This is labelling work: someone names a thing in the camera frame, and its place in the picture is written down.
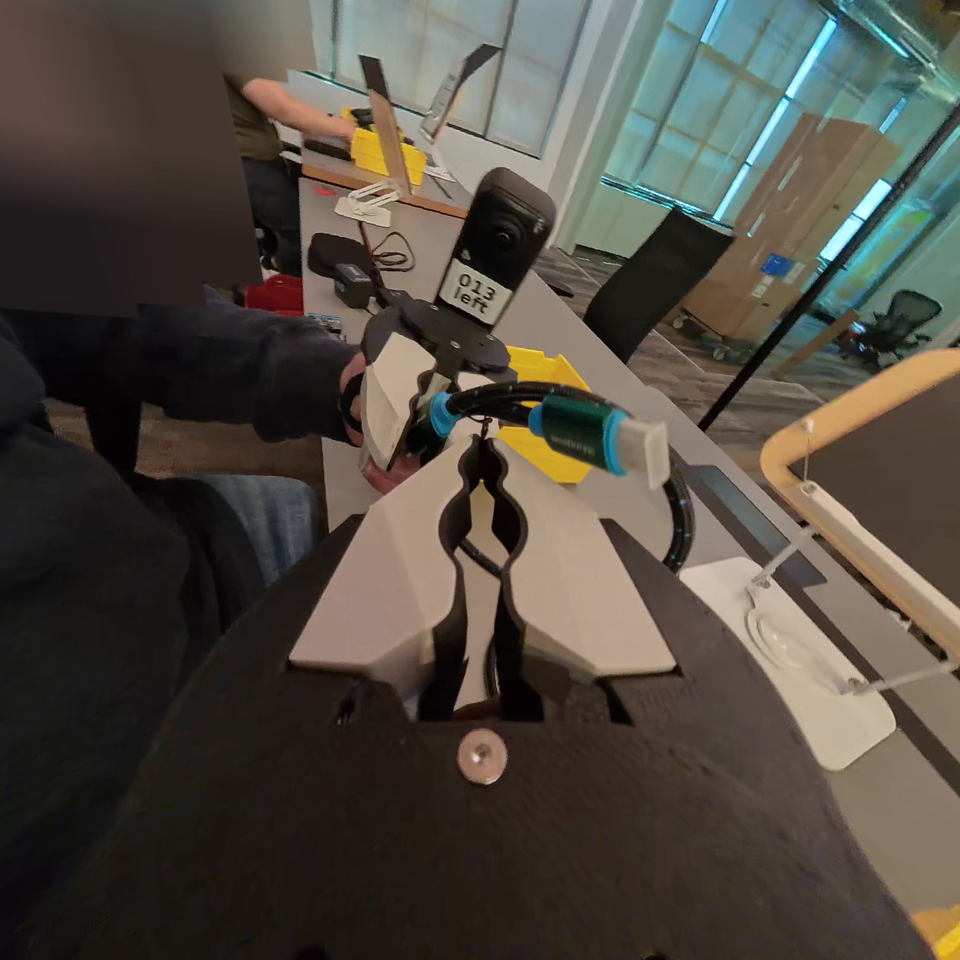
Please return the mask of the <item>person's left forearm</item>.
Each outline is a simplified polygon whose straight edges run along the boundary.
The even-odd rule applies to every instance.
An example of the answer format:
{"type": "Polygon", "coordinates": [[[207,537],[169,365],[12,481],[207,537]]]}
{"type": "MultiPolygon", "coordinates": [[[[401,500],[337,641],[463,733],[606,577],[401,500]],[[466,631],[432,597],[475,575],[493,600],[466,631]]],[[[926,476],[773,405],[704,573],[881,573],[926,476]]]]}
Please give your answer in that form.
{"type": "Polygon", "coordinates": [[[194,423],[251,426],[267,442],[362,440],[358,347],[317,321],[217,300],[143,306],[130,324],[127,372],[141,400],[194,423]]]}

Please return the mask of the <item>blue-flecked HDMI cable green plugs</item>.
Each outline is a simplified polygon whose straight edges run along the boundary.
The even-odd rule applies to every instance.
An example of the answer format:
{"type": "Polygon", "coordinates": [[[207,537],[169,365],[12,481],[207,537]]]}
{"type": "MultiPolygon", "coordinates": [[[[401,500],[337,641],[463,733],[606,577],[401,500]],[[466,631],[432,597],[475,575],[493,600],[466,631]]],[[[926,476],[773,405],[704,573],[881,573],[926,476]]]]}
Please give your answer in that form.
{"type": "Polygon", "coordinates": [[[435,457],[462,420],[478,417],[528,429],[561,455],[614,476],[642,474],[666,496],[672,533],[663,558],[679,572],[690,557],[695,518],[689,487],[671,459],[666,426],[635,418],[588,390],[548,381],[441,390],[416,407],[398,450],[435,457]]]}

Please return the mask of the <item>yellow plastic bin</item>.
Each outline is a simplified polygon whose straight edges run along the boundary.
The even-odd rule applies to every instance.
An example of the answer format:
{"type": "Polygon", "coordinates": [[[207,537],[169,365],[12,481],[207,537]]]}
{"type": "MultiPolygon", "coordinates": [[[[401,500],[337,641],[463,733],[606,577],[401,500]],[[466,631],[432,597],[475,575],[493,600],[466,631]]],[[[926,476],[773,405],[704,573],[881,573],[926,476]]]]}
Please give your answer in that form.
{"type": "MultiPolygon", "coordinates": [[[[546,381],[585,391],[590,389],[562,354],[550,357],[543,351],[514,345],[508,346],[508,352],[510,369],[517,374],[518,380],[546,381]]],[[[545,439],[525,427],[503,424],[497,437],[558,484],[579,484],[592,470],[587,463],[555,451],[545,439]]]]}
{"type": "MultiPolygon", "coordinates": [[[[394,175],[383,153],[372,110],[367,106],[354,109],[344,107],[342,117],[352,121],[356,126],[350,146],[350,157],[354,165],[369,173],[378,174],[383,179],[393,179],[399,183],[401,179],[394,175]]],[[[426,153],[419,149],[400,128],[397,129],[397,133],[399,150],[406,166],[406,178],[411,187],[419,188],[426,174],[426,153]]]]}
{"type": "Polygon", "coordinates": [[[959,904],[918,910],[911,919],[939,959],[959,959],[959,904]]]}

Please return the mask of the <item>thin black pole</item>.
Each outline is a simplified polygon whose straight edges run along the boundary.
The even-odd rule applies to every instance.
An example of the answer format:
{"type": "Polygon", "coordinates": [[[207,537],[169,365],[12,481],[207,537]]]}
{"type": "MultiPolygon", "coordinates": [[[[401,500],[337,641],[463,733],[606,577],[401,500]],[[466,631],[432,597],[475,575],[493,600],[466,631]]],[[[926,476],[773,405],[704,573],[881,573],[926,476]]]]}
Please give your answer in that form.
{"type": "Polygon", "coordinates": [[[710,430],[719,416],[729,407],[750,379],[758,373],[767,358],[774,352],[774,349],[783,342],[787,334],[809,311],[810,307],[816,305],[820,296],[834,278],[845,269],[848,262],[879,228],[887,215],[894,210],[899,201],[906,196],[930,162],[937,157],[945,145],[950,143],[958,131],[958,128],[959,103],[956,102],[950,113],[942,121],[941,126],[936,129],[929,140],[912,158],[900,176],[894,181],[885,197],[882,198],[878,205],[870,212],[870,215],[850,237],[846,245],[831,259],[817,279],[800,295],[796,303],[781,316],[770,335],[761,343],[726,389],[722,391],[703,414],[698,421],[698,428],[700,430],[703,432],[710,430]]]}

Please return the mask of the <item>person's dark sweater torso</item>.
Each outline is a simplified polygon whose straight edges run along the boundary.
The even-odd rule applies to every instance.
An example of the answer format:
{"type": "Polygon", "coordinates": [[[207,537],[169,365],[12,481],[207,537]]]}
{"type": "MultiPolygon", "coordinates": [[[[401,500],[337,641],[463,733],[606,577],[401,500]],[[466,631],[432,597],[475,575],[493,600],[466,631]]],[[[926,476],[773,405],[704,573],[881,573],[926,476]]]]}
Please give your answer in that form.
{"type": "Polygon", "coordinates": [[[267,589],[215,490],[51,425],[49,400],[114,426],[156,406],[127,371],[137,318],[2,311],[2,958],[23,956],[164,714],[267,589]]]}

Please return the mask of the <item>person's jeans leg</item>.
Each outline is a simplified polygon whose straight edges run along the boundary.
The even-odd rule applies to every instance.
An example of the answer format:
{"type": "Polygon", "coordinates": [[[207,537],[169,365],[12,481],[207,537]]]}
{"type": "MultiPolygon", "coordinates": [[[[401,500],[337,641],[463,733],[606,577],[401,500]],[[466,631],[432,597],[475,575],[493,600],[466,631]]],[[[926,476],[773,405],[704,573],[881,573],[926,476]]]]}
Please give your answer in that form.
{"type": "Polygon", "coordinates": [[[209,474],[198,481],[227,504],[244,528],[265,587],[312,552],[320,525],[315,489],[295,478],[209,474]]]}

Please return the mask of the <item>person's left hand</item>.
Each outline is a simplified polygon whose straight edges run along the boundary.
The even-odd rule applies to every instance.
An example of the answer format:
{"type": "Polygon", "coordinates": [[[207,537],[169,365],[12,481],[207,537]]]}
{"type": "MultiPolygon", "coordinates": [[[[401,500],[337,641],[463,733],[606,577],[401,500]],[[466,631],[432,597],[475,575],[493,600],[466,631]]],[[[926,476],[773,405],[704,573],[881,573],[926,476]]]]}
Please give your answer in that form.
{"type": "Polygon", "coordinates": [[[343,368],[339,378],[338,406],[343,428],[348,441],[361,450],[359,470],[366,482],[379,494],[386,495],[413,476],[421,466],[416,455],[398,454],[392,467],[385,470],[377,465],[373,456],[366,451],[363,435],[363,414],[359,383],[366,371],[366,360],[362,351],[357,351],[343,368]]]}

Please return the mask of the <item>black mesh chair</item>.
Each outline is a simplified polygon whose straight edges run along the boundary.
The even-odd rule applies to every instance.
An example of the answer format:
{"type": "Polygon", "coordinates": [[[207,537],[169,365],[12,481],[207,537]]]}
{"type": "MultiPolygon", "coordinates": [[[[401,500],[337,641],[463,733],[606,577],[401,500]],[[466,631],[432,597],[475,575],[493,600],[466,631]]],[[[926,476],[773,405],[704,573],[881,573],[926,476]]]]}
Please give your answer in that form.
{"type": "Polygon", "coordinates": [[[926,294],[899,290],[887,311],[874,313],[872,323],[853,332],[839,347],[843,359],[855,359],[880,372],[904,360],[906,352],[928,345],[932,337],[924,328],[938,318],[942,304],[926,294]]]}

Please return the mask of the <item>small tilted board stand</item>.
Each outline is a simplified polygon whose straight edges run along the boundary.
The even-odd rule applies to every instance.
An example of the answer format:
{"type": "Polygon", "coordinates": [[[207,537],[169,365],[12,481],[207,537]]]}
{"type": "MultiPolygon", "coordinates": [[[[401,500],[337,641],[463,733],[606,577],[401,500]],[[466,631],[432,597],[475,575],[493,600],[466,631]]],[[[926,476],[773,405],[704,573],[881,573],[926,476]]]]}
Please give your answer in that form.
{"type": "Polygon", "coordinates": [[[381,60],[375,56],[360,54],[359,63],[373,125],[391,172],[400,178],[400,182],[383,177],[365,182],[338,199],[334,211],[343,219],[361,225],[388,228],[393,205],[410,201],[412,187],[406,177],[406,166],[400,151],[399,126],[381,60]]]}

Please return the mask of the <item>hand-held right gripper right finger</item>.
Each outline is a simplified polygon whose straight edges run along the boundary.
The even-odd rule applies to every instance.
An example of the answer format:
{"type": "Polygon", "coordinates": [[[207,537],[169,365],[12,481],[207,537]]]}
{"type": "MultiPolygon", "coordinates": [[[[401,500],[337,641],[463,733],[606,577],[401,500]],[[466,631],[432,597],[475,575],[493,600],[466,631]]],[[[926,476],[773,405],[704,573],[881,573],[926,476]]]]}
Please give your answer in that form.
{"type": "Polygon", "coordinates": [[[501,440],[481,477],[507,551],[491,644],[502,717],[542,721],[573,690],[677,661],[603,519],[501,440]]]}

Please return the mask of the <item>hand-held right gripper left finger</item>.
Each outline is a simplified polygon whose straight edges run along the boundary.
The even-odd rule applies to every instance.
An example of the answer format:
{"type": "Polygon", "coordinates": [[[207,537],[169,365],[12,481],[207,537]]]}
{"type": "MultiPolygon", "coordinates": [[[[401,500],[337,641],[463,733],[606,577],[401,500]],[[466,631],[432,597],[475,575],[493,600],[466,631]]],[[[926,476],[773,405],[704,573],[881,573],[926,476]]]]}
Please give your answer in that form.
{"type": "Polygon", "coordinates": [[[456,550],[481,444],[454,441],[362,517],[289,654],[291,666],[389,685],[421,721],[451,718],[468,666],[456,550]]]}

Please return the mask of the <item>black pouch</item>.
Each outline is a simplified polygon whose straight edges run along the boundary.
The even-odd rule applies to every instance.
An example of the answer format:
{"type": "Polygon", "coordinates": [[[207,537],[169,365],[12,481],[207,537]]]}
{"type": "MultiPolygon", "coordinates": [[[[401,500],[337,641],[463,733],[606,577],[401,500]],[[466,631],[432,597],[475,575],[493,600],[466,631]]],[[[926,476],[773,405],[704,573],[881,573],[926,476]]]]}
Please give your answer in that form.
{"type": "Polygon", "coordinates": [[[312,234],[306,246],[306,267],[309,272],[333,279],[339,265],[352,265],[368,277],[374,270],[374,261],[362,241],[325,232],[312,234]]]}

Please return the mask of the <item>dark chair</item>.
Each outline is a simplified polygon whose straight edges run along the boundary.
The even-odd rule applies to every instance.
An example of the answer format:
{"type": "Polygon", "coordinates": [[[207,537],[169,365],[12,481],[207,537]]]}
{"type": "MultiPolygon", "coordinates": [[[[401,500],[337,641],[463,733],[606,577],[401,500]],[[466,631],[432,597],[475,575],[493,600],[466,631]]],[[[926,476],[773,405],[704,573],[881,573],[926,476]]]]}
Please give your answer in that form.
{"type": "Polygon", "coordinates": [[[736,232],[674,205],[646,241],[604,282],[584,325],[622,363],[733,245],[736,232]]]}

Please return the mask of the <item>black power adapter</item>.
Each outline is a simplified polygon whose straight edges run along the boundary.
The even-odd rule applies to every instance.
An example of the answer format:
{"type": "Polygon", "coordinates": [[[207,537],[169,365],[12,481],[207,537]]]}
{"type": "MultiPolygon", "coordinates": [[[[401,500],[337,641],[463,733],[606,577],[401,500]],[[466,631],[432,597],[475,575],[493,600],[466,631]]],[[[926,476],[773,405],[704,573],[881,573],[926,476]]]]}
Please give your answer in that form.
{"type": "Polygon", "coordinates": [[[333,267],[334,292],[344,306],[367,310],[377,296],[372,278],[354,263],[337,263],[333,267]]]}

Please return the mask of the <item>cardboard box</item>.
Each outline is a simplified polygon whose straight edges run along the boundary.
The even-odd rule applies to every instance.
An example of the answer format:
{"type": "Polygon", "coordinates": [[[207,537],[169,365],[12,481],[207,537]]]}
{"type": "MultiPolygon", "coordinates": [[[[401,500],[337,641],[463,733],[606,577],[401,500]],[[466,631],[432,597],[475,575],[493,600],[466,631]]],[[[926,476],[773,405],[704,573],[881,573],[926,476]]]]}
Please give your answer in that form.
{"type": "Polygon", "coordinates": [[[675,309],[673,328],[713,338],[719,359],[745,362],[902,152],[889,134],[866,124],[801,114],[740,209],[733,243],[675,309]]]}

